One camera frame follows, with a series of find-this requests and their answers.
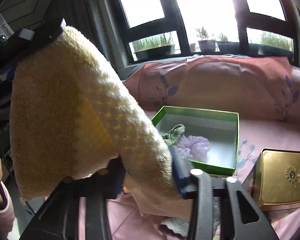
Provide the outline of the grey green fluffy cloth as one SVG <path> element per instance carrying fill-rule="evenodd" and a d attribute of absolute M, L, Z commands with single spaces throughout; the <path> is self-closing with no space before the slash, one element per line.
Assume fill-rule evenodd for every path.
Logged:
<path fill-rule="evenodd" d="M 221 217 L 221 211 L 220 211 L 220 203 L 218 198 L 214 198 L 214 222 L 213 222 L 213 236 L 216 234 L 216 231 L 220 224 L 220 217 Z M 159 229 L 163 233 L 167 233 L 168 235 L 175 236 L 178 238 L 187 237 L 188 231 L 189 231 L 190 221 L 184 220 L 178 217 L 169 217 L 164 219 Z"/>

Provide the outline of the purple mesh bath pouf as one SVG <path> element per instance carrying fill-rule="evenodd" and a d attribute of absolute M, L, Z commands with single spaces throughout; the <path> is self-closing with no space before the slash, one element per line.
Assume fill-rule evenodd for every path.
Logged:
<path fill-rule="evenodd" d="M 175 143 L 182 158 L 201 163 L 207 162 L 207 155 L 211 150 L 208 139 L 202 136 L 182 135 Z"/>

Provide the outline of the cream yellow waffle towel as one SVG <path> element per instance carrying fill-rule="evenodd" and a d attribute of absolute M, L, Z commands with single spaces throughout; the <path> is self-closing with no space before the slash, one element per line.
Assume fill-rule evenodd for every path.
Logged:
<path fill-rule="evenodd" d="M 121 158 L 124 185 L 141 213 L 189 219 L 168 146 L 99 50 L 77 29 L 21 61 L 15 71 L 10 142 L 24 200 L 46 197 Z"/>

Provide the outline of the dark green knitted cloth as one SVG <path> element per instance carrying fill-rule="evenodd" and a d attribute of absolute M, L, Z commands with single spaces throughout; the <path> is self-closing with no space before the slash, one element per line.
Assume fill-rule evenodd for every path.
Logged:
<path fill-rule="evenodd" d="M 177 124 L 167 133 L 162 135 L 162 138 L 167 146 L 174 145 L 181 136 L 185 133 L 185 126 L 183 124 Z"/>

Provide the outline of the black gold tea tin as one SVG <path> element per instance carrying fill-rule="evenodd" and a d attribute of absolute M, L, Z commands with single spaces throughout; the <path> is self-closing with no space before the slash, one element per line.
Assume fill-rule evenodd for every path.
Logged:
<path fill-rule="evenodd" d="M 300 208 L 300 152 L 263 149 L 242 186 L 263 212 Z"/>

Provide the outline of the pink printed bedsheet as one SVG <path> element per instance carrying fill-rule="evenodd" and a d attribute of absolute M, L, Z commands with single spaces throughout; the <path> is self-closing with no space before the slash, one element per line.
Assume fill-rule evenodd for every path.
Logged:
<path fill-rule="evenodd" d="M 280 239 L 300 229 L 300 132 L 275 121 L 244 121 L 235 112 L 164 106 L 152 118 L 160 133 L 185 126 L 178 150 L 207 173 L 237 176 Z M 195 160 L 195 154 L 203 160 Z"/>

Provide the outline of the green cardboard box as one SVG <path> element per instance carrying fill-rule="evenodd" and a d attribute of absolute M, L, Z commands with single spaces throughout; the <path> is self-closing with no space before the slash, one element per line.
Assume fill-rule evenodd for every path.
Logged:
<path fill-rule="evenodd" d="M 185 126 L 184 136 L 202 136 L 209 140 L 211 150 L 207 162 L 193 165 L 217 176 L 232 176 L 239 150 L 239 114 L 211 109 L 163 106 L 152 118 L 161 135 L 177 124 Z"/>

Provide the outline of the pink floral pillow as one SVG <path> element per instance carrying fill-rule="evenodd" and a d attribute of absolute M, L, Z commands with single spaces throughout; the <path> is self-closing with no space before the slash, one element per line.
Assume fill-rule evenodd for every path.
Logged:
<path fill-rule="evenodd" d="M 215 109 L 300 125 L 300 69 L 285 57 L 200 56 L 148 63 L 125 86 L 147 111 Z"/>

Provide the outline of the black long planter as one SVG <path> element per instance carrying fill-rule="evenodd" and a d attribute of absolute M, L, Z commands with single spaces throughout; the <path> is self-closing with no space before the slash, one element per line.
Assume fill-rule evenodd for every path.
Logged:
<path fill-rule="evenodd" d="M 147 60 L 159 57 L 166 57 L 173 55 L 175 52 L 175 45 L 170 44 L 162 47 L 151 48 L 135 52 L 138 60 Z"/>

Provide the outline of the black round flower pot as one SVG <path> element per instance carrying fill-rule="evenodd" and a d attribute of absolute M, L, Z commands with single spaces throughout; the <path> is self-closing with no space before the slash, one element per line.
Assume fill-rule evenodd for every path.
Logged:
<path fill-rule="evenodd" d="M 198 41 L 198 44 L 202 53 L 214 53 L 216 51 L 215 40 L 201 40 Z"/>

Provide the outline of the black window frame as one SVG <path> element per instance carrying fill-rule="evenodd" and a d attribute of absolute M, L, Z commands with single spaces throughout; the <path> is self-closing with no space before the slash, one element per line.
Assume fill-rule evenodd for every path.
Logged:
<path fill-rule="evenodd" d="M 192 55 L 279 56 L 298 64 L 291 0 L 110 0 L 129 62 Z M 214 53 L 198 41 L 215 40 Z M 138 60 L 135 52 L 174 44 L 173 55 Z"/>

